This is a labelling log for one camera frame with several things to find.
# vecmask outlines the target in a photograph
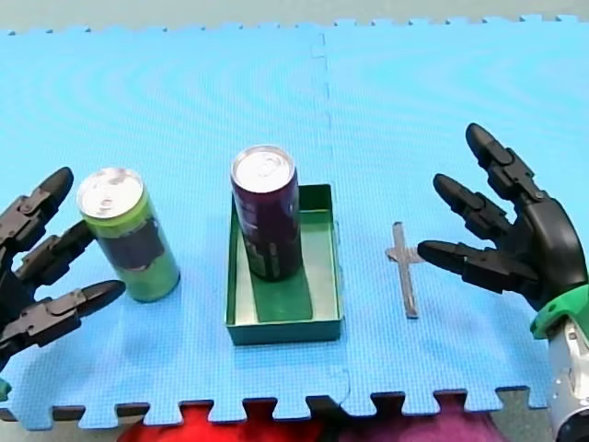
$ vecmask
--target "blue surface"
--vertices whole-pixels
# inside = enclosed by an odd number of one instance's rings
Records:
[[[402,391],[405,413],[435,413],[436,391],[466,390],[478,411],[501,408],[496,389],[526,386],[530,404],[544,406],[545,344],[533,342],[521,297],[417,264],[421,318],[407,321],[385,257],[396,220],[409,245],[482,245],[432,187],[441,171],[487,189],[464,141],[471,121],[521,154],[587,243],[589,26],[487,21],[0,37],[10,183],[0,206],[63,164],[75,186],[95,169],[131,167],[182,269],[164,301],[122,297],[58,343],[11,360],[7,408],[45,429],[55,406],[84,406],[80,425],[102,428],[117,424],[115,405],[137,402],[150,404],[152,425],[180,422],[185,401],[213,401],[211,419],[233,421],[245,418],[244,399],[276,398],[276,418],[305,418],[309,396],[368,415],[371,394]],[[301,183],[334,184],[346,317],[336,343],[236,348],[225,329],[228,168],[241,148],[267,142],[288,148]],[[77,219],[72,195],[49,229]],[[40,296],[111,277],[93,246]]]

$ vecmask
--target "dark red can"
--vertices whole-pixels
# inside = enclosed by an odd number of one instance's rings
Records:
[[[237,155],[231,168],[237,217],[249,270],[280,281],[303,264],[296,167],[273,145],[255,145]]]

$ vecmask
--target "soda can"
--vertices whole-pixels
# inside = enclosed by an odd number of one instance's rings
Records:
[[[295,163],[279,147],[255,145],[231,168],[233,197],[249,270],[280,281],[303,264],[299,190]]]
[[[77,204],[133,299],[157,301],[172,291],[179,281],[179,267],[137,173],[99,170],[80,184]]]

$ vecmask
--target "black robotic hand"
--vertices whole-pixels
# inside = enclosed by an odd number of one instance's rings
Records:
[[[107,306],[125,290],[121,281],[105,281],[62,297],[35,301],[35,290],[52,285],[69,270],[94,239],[79,222],[61,237],[50,236],[12,271],[17,253],[30,250],[69,193],[74,176],[62,168],[30,196],[18,197],[0,215],[0,370],[16,353],[51,343],[81,325],[81,317]]]
[[[424,241],[419,255],[440,268],[462,275],[470,284],[501,293],[521,293],[540,310],[551,299],[587,284],[581,242],[560,203],[534,183],[534,173],[509,147],[472,123],[466,138],[488,183],[504,200],[514,204],[511,224],[505,212],[482,193],[437,174],[433,186],[466,228],[496,249],[473,249],[465,244]]]

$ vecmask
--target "green tray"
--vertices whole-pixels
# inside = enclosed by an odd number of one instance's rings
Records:
[[[331,187],[300,186],[303,268],[269,283],[249,272],[232,200],[225,324],[235,345],[335,340],[341,334]]]

